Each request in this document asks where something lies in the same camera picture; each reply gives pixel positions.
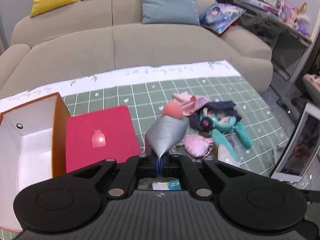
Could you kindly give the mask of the orange white open box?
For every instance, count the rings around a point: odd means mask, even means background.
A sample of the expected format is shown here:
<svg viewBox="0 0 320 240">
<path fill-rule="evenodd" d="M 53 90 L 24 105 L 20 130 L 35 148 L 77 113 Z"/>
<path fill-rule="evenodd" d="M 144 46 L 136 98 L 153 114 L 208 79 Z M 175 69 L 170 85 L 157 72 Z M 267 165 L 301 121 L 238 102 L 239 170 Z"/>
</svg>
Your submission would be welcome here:
<svg viewBox="0 0 320 240">
<path fill-rule="evenodd" d="M 1 113 L 1 229 L 21 232 L 13 210 L 26 187 L 66 172 L 66 125 L 59 93 Z"/>
</svg>

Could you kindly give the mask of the teal haired plush doll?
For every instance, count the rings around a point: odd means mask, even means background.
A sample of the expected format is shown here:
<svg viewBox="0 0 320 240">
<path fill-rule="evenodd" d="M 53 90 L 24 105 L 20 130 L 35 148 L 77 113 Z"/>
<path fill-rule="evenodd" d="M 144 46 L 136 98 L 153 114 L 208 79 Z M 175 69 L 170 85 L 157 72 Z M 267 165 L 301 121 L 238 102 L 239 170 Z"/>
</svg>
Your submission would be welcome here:
<svg viewBox="0 0 320 240">
<path fill-rule="evenodd" d="M 253 146 L 251 137 L 241 123 L 242 116 L 231 101 L 208 103 L 188 119 L 192 129 L 209 135 L 217 146 L 225 146 L 233 158 L 236 158 L 236 154 L 226 138 L 227 134 L 236 134 L 239 141 L 248 150 Z"/>
</svg>

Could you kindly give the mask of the red box lid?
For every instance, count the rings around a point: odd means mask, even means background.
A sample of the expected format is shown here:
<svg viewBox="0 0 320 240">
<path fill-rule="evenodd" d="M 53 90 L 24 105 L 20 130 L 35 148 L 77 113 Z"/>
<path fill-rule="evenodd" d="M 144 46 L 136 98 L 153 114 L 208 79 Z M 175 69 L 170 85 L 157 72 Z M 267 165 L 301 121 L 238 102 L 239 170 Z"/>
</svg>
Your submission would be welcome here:
<svg viewBox="0 0 320 240">
<path fill-rule="evenodd" d="M 66 128 L 66 171 L 102 160 L 124 163 L 140 154 L 128 107 L 118 106 L 70 117 Z"/>
</svg>

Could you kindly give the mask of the beige sofa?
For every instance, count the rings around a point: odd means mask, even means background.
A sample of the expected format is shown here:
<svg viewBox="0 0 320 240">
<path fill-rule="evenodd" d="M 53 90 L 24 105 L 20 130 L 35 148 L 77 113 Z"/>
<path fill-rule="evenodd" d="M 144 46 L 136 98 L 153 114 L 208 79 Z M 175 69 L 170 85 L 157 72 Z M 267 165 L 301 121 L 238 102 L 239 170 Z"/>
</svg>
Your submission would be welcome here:
<svg viewBox="0 0 320 240">
<path fill-rule="evenodd" d="M 259 92 L 272 50 L 243 27 L 217 35 L 186 24 L 143 24 L 141 0 L 77 1 L 14 27 L 1 55 L 1 97 L 117 69 L 227 60 Z"/>
</svg>

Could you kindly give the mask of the silver grey pouch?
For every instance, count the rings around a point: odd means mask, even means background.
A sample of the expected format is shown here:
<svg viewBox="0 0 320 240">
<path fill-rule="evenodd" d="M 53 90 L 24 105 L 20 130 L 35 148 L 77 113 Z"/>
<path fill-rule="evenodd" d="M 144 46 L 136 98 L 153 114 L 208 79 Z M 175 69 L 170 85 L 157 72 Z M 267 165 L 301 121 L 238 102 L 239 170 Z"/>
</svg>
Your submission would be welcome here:
<svg viewBox="0 0 320 240">
<path fill-rule="evenodd" d="M 188 123 L 170 116 L 163 116 L 155 121 L 145 134 L 145 153 L 153 151 L 161 157 L 182 141 L 187 131 Z"/>
</svg>

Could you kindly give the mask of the pink cloth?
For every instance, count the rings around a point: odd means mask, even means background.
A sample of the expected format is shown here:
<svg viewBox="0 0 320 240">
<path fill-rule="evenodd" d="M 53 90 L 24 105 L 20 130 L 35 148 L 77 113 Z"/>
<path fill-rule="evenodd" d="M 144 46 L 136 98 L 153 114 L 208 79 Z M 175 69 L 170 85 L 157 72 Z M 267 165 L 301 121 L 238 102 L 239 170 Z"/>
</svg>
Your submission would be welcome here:
<svg viewBox="0 0 320 240">
<path fill-rule="evenodd" d="M 184 116 L 191 116 L 210 103 L 210 98 L 202 95 L 191 95 L 186 92 L 174 93 L 174 102 L 178 103 Z"/>
</svg>

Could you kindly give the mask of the green checked tablecloth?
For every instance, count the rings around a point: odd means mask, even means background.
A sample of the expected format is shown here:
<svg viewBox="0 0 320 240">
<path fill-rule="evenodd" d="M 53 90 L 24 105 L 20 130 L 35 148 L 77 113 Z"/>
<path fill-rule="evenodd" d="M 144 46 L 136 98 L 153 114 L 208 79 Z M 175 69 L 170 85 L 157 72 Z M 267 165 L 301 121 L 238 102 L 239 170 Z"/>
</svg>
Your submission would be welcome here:
<svg viewBox="0 0 320 240">
<path fill-rule="evenodd" d="M 247 150 L 235 134 L 230 135 L 235 159 L 241 168 L 263 176 L 274 167 L 273 148 L 288 142 L 266 102 L 225 61 L 137 67 L 53 83 L 2 99 L 1 110 L 55 92 L 71 115 L 126 106 L 140 146 L 174 93 L 205 95 L 213 102 L 231 100 L 253 142 Z M 256 239 L 256 235 L 228 224 L 211 204 L 187 193 L 136 192 L 123 204 L 112 204 L 95 223 L 59 239 Z"/>
</svg>

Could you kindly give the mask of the dark navy cloth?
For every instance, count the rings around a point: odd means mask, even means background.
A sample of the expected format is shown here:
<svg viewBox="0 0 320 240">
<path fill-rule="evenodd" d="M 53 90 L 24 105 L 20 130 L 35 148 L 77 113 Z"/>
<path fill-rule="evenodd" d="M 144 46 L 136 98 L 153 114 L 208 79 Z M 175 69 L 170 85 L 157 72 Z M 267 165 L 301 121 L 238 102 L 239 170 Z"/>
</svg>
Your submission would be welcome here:
<svg viewBox="0 0 320 240">
<path fill-rule="evenodd" d="M 242 120 L 233 101 L 210 102 L 188 118 L 192 129 L 207 133 L 213 129 L 227 133 Z"/>
</svg>

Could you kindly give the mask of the coral foam ball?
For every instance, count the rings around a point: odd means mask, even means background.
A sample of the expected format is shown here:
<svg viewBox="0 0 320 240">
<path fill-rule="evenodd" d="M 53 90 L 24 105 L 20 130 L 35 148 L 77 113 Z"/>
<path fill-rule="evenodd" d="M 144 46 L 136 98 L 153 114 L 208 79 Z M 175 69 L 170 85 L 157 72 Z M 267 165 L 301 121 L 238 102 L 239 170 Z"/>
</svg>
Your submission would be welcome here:
<svg viewBox="0 0 320 240">
<path fill-rule="evenodd" d="M 162 115 L 163 116 L 170 116 L 172 118 L 176 118 L 176 119 L 182 119 L 183 117 L 183 112 L 182 112 L 182 108 L 181 106 L 172 101 L 167 103 L 162 110 Z"/>
</svg>

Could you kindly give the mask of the blue anime print cushion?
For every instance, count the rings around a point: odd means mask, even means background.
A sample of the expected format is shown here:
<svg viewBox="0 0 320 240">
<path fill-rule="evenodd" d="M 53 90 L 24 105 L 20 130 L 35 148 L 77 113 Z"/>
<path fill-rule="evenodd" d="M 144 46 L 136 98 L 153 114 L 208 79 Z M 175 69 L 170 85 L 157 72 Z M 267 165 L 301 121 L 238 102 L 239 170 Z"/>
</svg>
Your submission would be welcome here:
<svg viewBox="0 0 320 240">
<path fill-rule="evenodd" d="M 245 12 L 236 5 L 216 3 L 200 15 L 200 25 L 220 35 Z"/>
</svg>

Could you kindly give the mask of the light blue cushion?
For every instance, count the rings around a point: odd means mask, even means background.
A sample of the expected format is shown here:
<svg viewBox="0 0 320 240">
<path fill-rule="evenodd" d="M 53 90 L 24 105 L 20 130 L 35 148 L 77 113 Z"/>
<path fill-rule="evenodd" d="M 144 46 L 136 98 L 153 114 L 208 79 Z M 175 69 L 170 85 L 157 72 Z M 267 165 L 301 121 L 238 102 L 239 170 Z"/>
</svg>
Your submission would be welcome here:
<svg viewBox="0 0 320 240">
<path fill-rule="evenodd" d="M 199 25 L 196 0 L 142 0 L 144 24 Z"/>
</svg>

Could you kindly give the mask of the cluttered side shelf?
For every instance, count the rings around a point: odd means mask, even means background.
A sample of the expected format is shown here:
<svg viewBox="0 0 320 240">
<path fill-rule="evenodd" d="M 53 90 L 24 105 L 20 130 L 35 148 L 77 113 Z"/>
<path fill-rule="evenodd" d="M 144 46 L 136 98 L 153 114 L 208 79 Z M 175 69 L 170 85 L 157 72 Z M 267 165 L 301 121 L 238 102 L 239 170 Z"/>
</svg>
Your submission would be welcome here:
<svg viewBox="0 0 320 240">
<path fill-rule="evenodd" d="M 310 23 L 306 16 L 306 3 L 299 8 L 285 5 L 285 0 L 221 0 L 246 9 L 239 19 L 239 25 L 250 30 L 272 49 L 280 35 L 287 35 L 303 47 L 312 44 L 305 26 Z"/>
</svg>

